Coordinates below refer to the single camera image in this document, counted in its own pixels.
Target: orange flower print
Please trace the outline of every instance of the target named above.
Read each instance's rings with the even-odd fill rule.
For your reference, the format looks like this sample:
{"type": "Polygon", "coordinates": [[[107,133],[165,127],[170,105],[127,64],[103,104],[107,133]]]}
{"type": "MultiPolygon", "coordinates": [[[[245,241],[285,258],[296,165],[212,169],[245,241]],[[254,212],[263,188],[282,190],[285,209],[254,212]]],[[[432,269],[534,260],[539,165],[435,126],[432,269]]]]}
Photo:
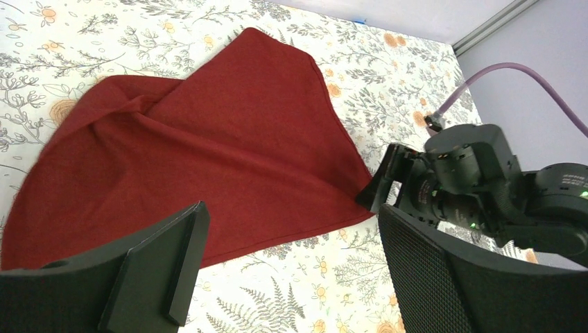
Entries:
{"type": "Polygon", "coordinates": [[[325,321],[319,319],[313,325],[313,333],[325,333],[326,328],[325,321]]]}
{"type": "Polygon", "coordinates": [[[538,264],[539,263],[537,261],[537,256],[535,256],[535,253],[533,252],[533,250],[527,251],[527,253],[525,254],[525,257],[527,259],[527,262],[532,262],[534,264],[538,264]]]}
{"type": "Polygon", "coordinates": [[[406,329],[404,328],[404,321],[402,320],[402,315],[400,315],[400,319],[398,319],[398,323],[396,323],[396,330],[399,333],[406,332],[406,329]]]}
{"type": "Polygon", "coordinates": [[[325,261],[325,256],[321,257],[320,259],[319,257],[316,257],[316,262],[318,265],[314,266],[314,268],[318,268],[320,270],[320,276],[325,278],[325,273],[327,272],[327,262],[325,261]]]}
{"type": "Polygon", "coordinates": [[[208,50],[214,47],[214,40],[210,36],[204,37],[204,43],[206,44],[206,49],[208,50]]]}
{"type": "Polygon", "coordinates": [[[385,321],[378,325],[377,333],[397,333],[396,328],[390,324],[388,321],[385,321]]]}
{"type": "Polygon", "coordinates": [[[398,44],[396,43],[396,38],[394,38],[394,36],[392,36],[391,33],[384,34],[384,42],[386,42],[386,44],[391,47],[398,46],[398,44]]]}
{"type": "Polygon", "coordinates": [[[63,123],[67,115],[74,108],[75,104],[76,101],[72,99],[64,99],[53,104],[51,111],[49,111],[49,116],[55,125],[59,126],[63,123]]]}
{"type": "Polygon", "coordinates": [[[400,46],[406,46],[406,40],[402,36],[396,37],[396,42],[400,46]]]}
{"type": "Polygon", "coordinates": [[[353,302],[351,300],[349,300],[350,296],[351,296],[350,293],[346,293],[345,295],[343,295],[343,300],[341,301],[343,306],[348,305],[348,304],[353,304],[353,302]]]}
{"type": "Polygon", "coordinates": [[[175,32],[175,28],[173,27],[172,23],[169,22],[163,22],[162,23],[162,28],[167,32],[167,33],[174,33],[175,32]]]}
{"type": "Polygon", "coordinates": [[[347,241],[347,231],[345,229],[339,230],[339,236],[342,240],[347,241]]]}
{"type": "Polygon", "coordinates": [[[8,17],[6,19],[8,21],[12,22],[12,24],[8,25],[8,30],[10,30],[10,31],[19,31],[19,30],[27,31],[25,28],[23,28],[24,26],[26,26],[26,24],[18,24],[13,19],[9,19],[8,17]]]}
{"type": "Polygon", "coordinates": [[[42,17],[43,21],[41,21],[41,27],[50,26],[52,23],[55,23],[55,17],[57,13],[51,9],[51,6],[43,6],[39,1],[37,1],[37,11],[31,12],[31,14],[42,17]]]}
{"type": "Polygon", "coordinates": [[[427,112],[425,115],[423,115],[422,112],[415,111],[415,113],[413,113],[413,119],[415,120],[415,123],[417,124],[417,126],[419,126],[420,128],[425,128],[426,122],[425,122],[424,118],[425,118],[425,116],[430,116],[431,114],[432,114],[431,112],[427,112]]]}
{"type": "Polygon", "coordinates": [[[394,307],[396,304],[398,304],[398,298],[396,298],[396,294],[394,293],[390,296],[390,305],[394,307]]]}
{"type": "Polygon", "coordinates": [[[65,49],[63,47],[63,43],[49,40],[49,42],[41,45],[41,47],[38,48],[37,50],[45,50],[45,51],[47,51],[47,53],[50,53],[50,52],[57,52],[57,51],[59,51],[59,49],[65,49]]]}
{"type": "Polygon", "coordinates": [[[339,333],[351,333],[347,326],[347,321],[343,321],[341,316],[337,316],[337,323],[335,326],[339,329],[339,333]]]}
{"type": "Polygon", "coordinates": [[[312,299],[318,300],[320,302],[319,308],[322,309],[322,307],[325,305],[325,302],[327,301],[327,289],[321,287],[320,284],[313,284],[312,286],[315,293],[315,295],[312,296],[312,299]]]}
{"type": "Polygon", "coordinates": [[[329,90],[329,95],[331,97],[341,97],[341,88],[334,83],[329,83],[327,85],[327,90],[329,90]]]}
{"type": "Polygon", "coordinates": [[[394,37],[391,33],[384,34],[384,42],[390,47],[406,46],[406,40],[402,36],[394,37]]]}

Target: gray leaf print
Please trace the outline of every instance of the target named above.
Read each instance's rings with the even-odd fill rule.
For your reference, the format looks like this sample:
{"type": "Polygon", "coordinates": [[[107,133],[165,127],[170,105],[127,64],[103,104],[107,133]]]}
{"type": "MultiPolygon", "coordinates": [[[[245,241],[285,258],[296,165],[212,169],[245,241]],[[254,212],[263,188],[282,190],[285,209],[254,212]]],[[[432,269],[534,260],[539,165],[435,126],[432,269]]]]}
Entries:
{"type": "Polygon", "coordinates": [[[137,33],[137,29],[128,26],[119,43],[136,49],[139,60],[147,60],[140,68],[125,67],[126,73],[131,71],[145,75],[146,72],[153,72],[155,76],[175,78],[178,74],[170,69],[162,69],[162,65],[170,64],[184,73],[192,72],[196,66],[190,56],[193,42],[184,43],[173,37],[162,37],[149,29],[137,33]]]}
{"type": "Polygon", "coordinates": [[[6,53],[0,53],[0,67],[10,67],[12,64],[17,64],[19,61],[19,58],[6,53]]]}
{"type": "Polygon", "coordinates": [[[87,33],[92,35],[99,35],[102,33],[102,30],[99,28],[100,26],[117,24],[118,22],[119,19],[115,14],[102,14],[100,17],[92,15],[88,20],[86,20],[84,26],[78,31],[78,33],[82,35],[87,33]]]}
{"type": "Polygon", "coordinates": [[[298,247],[303,246],[304,248],[314,248],[318,245],[318,237],[310,237],[301,241],[295,241],[294,244],[298,247]]]}
{"type": "Polygon", "coordinates": [[[386,81],[386,75],[378,75],[373,69],[353,69],[347,70],[345,73],[354,79],[361,78],[361,80],[367,85],[370,83],[384,83],[386,81]]]}
{"type": "Polygon", "coordinates": [[[334,268],[337,284],[355,286],[361,292],[361,301],[366,305],[374,302],[378,286],[391,283],[383,251],[376,252],[376,248],[373,251],[367,256],[350,255],[344,264],[334,268]]]}
{"type": "Polygon", "coordinates": [[[244,15],[246,14],[246,10],[240,10],[238,12],[233,12],[230,10],[229,6],[226,6],[224,9],[222,10],[218,10],[216,9],[216,6],[212,6],[211,8],[209,8],[206,13],[195,19],[192,22],[192,25],[194,25],[196,22],[203,20],[203,21],[210,21],[210,22],[214,22],[214,23],[222,23],[221,19],[227,19],[230,22],[234,22],[235,19],[243,19],[244,15]]]}
{"type": "Polygon", "coordinates": [[[188,19],[193,13],[193,10],[179,9],[172,0],[120,0],[120,2],[128,6],[139,4],[141,9],[151,16],[167,15],[173,19],[188,19]]]}
{"type": "Polygon", "coordinates": [[[298,332],[296,317],[306,318],[303,308],[294,297],[292,284],[288,285],[288,296],[284,297],[276,280],[272,277],[273,297],[254,289],[241,287],[254,301],[255,306],[232,304],[220,298],[217,305],[233,325],[207,314],[207,319],[217,332],[298,332]]]}
{"type": "Polygon", "coordinates": [[[277,3],[271,3],[264,0],[250,0],[249,3],[251,4],[251,9],[257,11],[258,17],[262,17],[269,13],[271,18],[279,22],[292,18],[290,11],[277,3]]]}
{"type": "Polygon", "coordinates": [[[290,251],[292,251],[292,243],[285,243],[282,245],[267,248],[267,249],[263,250],[263,254],[268,258],[277,256],[278,259],[284,260],[284,259],[286,259],[286,255],[290,251]]]}
{"type": "Polygon", "coordinates": [[[0,91],[3,91],[0,101],[14,110],[14,113],[0,115],[0,119],[20,126],[23,133],[26,133],[26,135],[18,132],[9,133],[6,127],[1,127],[0,123],[0,152],[7,152],[10,146],[44,144],[40,139],[41,128],[44,127],[43,118],[31,119],[28,112],[24,110],[28,107],[38,109],[45,105],[42,101],[45,95],[39,95],[35,90],[28,90],[31,87],[37,87],[37,81],[38,78],[29,78],[27,75],[15,78],[14,72],[0,70],[0,91]]]}
{"type": "Polygon", "coordinates": [[[104,64],[115,61],[124,56],[124,53],[116,58],[106,58],[103,56],[90,55],[86,51],[78,51],[78,55],[82,60],[74,60],[65,58],[61,53],[53,53],[52,60],[45,58],[39,54],[32,54],[27,60],[20,60],[20,58],[5,57],[5,67],[10,65],[19,65],[17,71],[40,71],[43,69],[52,69],[55,74],[54,78],[61,78],[68,76],[70,72],[77,71],[83,78],[95,76],[104,64]]]}
{"type": "Polygon", "coordinates": [[[310,23],[305,23],[301,26],[298,26],[298,24],[291,24],[287,28],[287,31],[291,33],[297,33],[301,36],[310,36],[319,40],[324,38],[326,35],[331,35],[331,33],[325,27],[314,26],[310,23]]]}
{"type": "Polygon", "coordinates": [[[335,27],[337,28],[337,36],[339,36],[338,41],[341,44],[355,40],[359,32],[355,24],[347,21],[337,21],[335,27]]]}
{"type": "Polygon", "coordinates": [[[341,250],[355,250],[357,252],[368,253],[372,247],[379,245],[381,245],[379,230],[374,232],[371,229],[366,228],[363,237],[360,237],[359,232],[355,232],[349,245],[341,250]]]}
{"type": "Polygon", "coordinates": [[[241,272],[243,272],[244,270],[246,270],[246,269],[248,269],[250,267],[253,267],[253,266],[256,266],[256,265],[261,265],[261,264],[267,265],[268,267],[270,267],[271,269],[273,269],[275,272],[277,272],[277,269],[274,266],[272,266],[268,262],[266,262],[266,261],[258,258],[257,257],[257,254],[255,254],[255,253],[252,254],[252,255],[247,255],[247,258],[251,259],[252,261],[251,262],[248,262],[247,264],[245,264],[243,266],[243,268],[241,268],[241,272]]]}

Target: white wall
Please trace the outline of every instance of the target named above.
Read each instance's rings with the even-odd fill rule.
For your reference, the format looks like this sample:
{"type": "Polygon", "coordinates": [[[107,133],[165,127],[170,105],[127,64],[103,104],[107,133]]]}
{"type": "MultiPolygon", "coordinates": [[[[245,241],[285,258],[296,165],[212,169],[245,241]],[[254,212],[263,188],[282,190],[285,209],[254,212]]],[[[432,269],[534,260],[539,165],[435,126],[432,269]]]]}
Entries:
{"type": "MultiPolygon", "coordinates": [[[[587,58],[588,1],[542,0],[458,60],[466,77],[497,62],[527,65],[588,123],[587,58]]],[[[470,91],[482,120],[502,127],[524,170],[560,162],[588,165],[588,138],[531,78],[502,69],[470,91]]],[[[541,263],[563,265],[553,256],[538,257],[541,263]]]]}
{"type": "Polygon", "coordinates": [[[512,0],[272,0],[286,6],[453,44],[512,0]]]}

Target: gray wall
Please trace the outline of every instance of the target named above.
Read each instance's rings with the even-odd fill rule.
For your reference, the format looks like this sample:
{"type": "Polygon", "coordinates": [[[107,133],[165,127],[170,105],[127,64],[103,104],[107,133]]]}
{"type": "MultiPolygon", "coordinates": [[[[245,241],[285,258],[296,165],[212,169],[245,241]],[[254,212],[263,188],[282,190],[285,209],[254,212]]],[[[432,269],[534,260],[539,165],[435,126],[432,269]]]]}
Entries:
{"type": "MultiPolygon", "coordinates": [[[[541,0],[458,60],[466,78],[497,62],[529,66],[588,123],[588,1],[541,0]]],[[[523,170],[558,162],[588,165],[588,138],[532,78],[501,69],[474,83],[471,92],[482,120],[502,127],[523,170]]],[[[538,258],[575,266],[558,256],[538,258]]]]}

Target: floral pattern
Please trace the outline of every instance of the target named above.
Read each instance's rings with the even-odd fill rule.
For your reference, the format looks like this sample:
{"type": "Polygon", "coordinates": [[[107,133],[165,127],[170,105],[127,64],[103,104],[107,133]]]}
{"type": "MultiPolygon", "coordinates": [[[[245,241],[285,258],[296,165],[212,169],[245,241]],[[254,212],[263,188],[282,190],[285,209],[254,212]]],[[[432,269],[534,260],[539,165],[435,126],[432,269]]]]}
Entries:
{"type": "MultiPolygon", "coordinates": [[[[107,76],[185,78],[247,27],[316,60],[374,172],[391,142],[422,148],[422,116],[463,81],[451,47],[263,0],[0,1],[0,241],[13,198],[77,100],[107,76]]],[[[469,93],[449,124],[480,123],[469,93]]],[[[390,195],[398,193],[395,185],[390,195]]],[[[529,251],[447,223],[489,250],[529,251]]],[[[181,332],[405,332],[375,217],[199,272],[181,332]]]]}

